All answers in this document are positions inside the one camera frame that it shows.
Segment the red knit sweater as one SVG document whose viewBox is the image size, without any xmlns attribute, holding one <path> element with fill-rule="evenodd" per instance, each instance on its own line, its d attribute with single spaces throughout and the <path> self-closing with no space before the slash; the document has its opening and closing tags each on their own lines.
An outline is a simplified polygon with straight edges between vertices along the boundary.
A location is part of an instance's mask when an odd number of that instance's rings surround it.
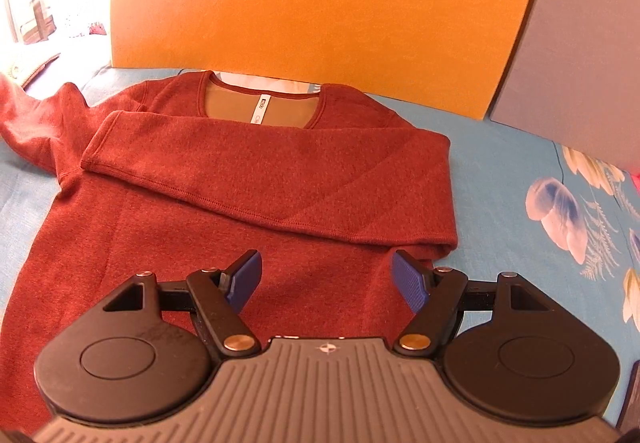
<svg viewBox="0 0 640 443">
<path fill-rule="evenodd" d="M 2 426 L 47 420 L 38 353 L 136 273 L 179 281 L 255 249 L 262 282 L 243 316 L 260 340 L 394 338 L 410 313 L 392 252 L 456 248 L 446 137 L 346 86 L 273 96 L 303 111 L 300 127 L 217 118 L 216 96 L 257 101 L 209 72 L 96 106 L 72 84 L 37 100 L 2 82 L 2 139 L 60 185 L 3 319 Z"/>
</svg>

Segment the blue floral bed sheet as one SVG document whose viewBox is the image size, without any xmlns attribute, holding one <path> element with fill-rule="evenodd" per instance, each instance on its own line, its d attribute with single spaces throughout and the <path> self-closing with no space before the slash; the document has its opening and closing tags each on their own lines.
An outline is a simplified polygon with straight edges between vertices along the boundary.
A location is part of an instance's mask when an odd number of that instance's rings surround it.
<svg viewBox="0 0 640 443">
<path fill-rule="evenodd" d="M 105 70 L 83 85 L 65 82 L 89 106 L 184 70 Z M 582 319 L 630 368 L 639 356 L 639 195 L 620 169 L 508 128 L 470 122 L 410 104 L 376 101 L 410 125 L 449 141 L 458 242 L 449 265 L 472 278 L 518 272 Z M 216 96 L 215 117 L 250 121 L 255 104 Z M 300 108 L 273 104 L 264 122 L 300 127 Z M 32 243 L 58 195 L 58 180 L 18 156 L 1 136 L 1 329 Z"/>
</svg>

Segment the grey headboard panel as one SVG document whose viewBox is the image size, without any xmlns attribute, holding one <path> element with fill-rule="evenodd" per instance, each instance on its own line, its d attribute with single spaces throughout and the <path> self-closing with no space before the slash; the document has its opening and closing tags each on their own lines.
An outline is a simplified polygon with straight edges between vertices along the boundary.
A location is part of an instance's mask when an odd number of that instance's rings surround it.
<svg viewBox="0 0 640 443">
<path fill-rule="evenodd" d="M 532 0 L 490 117 L 639 170 L 639 0 Z"/>
</svg>

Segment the orange headboard panel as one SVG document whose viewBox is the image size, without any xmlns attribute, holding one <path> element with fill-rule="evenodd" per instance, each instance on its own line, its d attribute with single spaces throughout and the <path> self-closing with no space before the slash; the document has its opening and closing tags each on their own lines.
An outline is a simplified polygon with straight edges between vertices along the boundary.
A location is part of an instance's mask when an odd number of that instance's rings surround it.
<svg viewBox="0 0 640 443">
<path fill-rule="evenodd" d="M 213 68 L 480 119 L 530 0 L 111 0 L 117 67 Z"/>
</svg>

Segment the window frame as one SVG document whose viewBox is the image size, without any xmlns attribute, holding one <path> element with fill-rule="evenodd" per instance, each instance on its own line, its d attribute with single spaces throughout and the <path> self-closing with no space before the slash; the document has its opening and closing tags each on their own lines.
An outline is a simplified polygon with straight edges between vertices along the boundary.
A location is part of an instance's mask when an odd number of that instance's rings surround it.
<svg viewBox="0 0 640 443">
<path fill-rule="evenodd" d="M 18 36 L 17 29 L 15 27 L 11 0 L 1 0 L 1 7 L 3 8 L 4 16 L 6 17 L 6 29 L 8 30 L 8 34 L 14 44 L 19 44 L 21 39 L 20 36 Z"/>
</svg>

